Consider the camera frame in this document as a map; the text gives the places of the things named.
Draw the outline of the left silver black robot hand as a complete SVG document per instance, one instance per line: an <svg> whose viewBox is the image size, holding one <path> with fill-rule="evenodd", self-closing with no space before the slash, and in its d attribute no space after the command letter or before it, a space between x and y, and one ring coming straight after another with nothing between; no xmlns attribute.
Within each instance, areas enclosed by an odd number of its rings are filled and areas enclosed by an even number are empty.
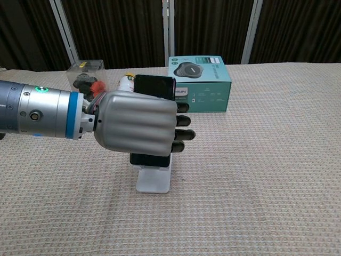
<svg viewBox="0 0 341 256"><path fill-rule="evenodd" d="M110 91L98 95L85 112L94 116L93 133L103 148L124 153L166 157L193 140L189 106L155 96Z"/></svg>

